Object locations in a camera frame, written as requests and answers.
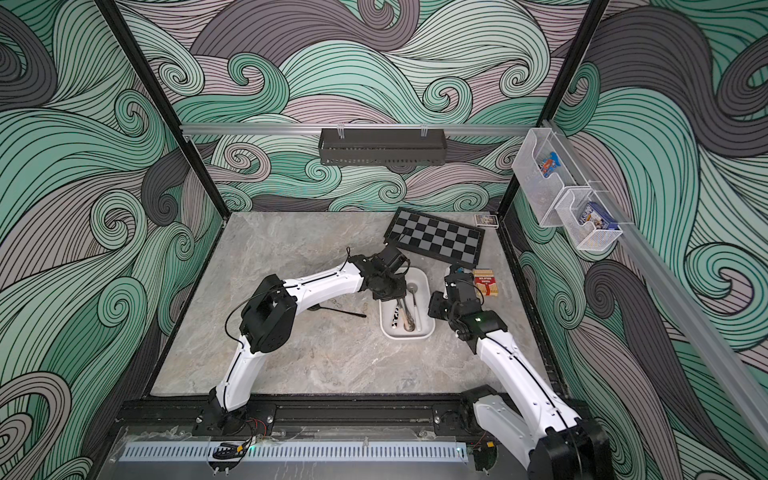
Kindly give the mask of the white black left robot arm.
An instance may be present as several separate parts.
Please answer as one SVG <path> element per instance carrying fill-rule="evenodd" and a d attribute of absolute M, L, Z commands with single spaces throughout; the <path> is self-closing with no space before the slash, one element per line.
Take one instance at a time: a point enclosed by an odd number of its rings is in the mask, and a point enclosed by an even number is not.
<path fill-rule="evenodd" d="M 295 279 L 266 276 L 240 308 L 237 344 L 222 380 L 210 391 L 197 418 L 199 435 L 235 435 L 249 419 L 251 389 L 267 355 L 290 338 L 295 318 L 321 303 L 347 294 L 368 291 L 375 300 L 391 301 L 406 295 L 405 274 L 410 260 L 387 245 L 371 256 L 347 254 L 338 266 Z"/>

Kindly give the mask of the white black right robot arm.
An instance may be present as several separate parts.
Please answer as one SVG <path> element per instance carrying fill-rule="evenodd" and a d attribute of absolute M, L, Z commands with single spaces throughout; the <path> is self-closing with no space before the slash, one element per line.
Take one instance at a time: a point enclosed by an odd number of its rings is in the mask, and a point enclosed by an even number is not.
<path fill-rule="evenodd" d="M 526 469 L 530 479 L 613 479 L 610 440 L 594 419 L 581 416 L 553 390 L 518 347 L 506 323 L 484 300 L 471 272 L 453 265 L 445 291 L 430 297 L 428 314 L 444 320 L 486 364 L 510 397 L 497 393 L 470 402 L 477 425 Z"/>

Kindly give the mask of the black spoon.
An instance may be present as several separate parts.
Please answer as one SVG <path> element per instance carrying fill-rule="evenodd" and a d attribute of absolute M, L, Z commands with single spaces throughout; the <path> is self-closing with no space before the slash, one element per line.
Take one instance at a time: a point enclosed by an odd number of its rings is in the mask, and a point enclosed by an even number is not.
<path fill-rule="evenodd" d="M 327 311 L 336 312 L 336 313 L 340 313 L 340 314 L 344 314 L 344 315 L 349 315 L 349 316 L 353 316 L 353 317 L 357 317 L 357 318 L 367 318 L 367 315 L 364 314 L 364 313 L 351 312 L 351 311 L 341 310 L 341 309 L 337 309 L 337 308 L 322 306 L 322 305 L 319 305 L 319 304 L 312 305 L 312 306 L 308 307 L 307 310 L 308 311 L 327 310 Z"/>

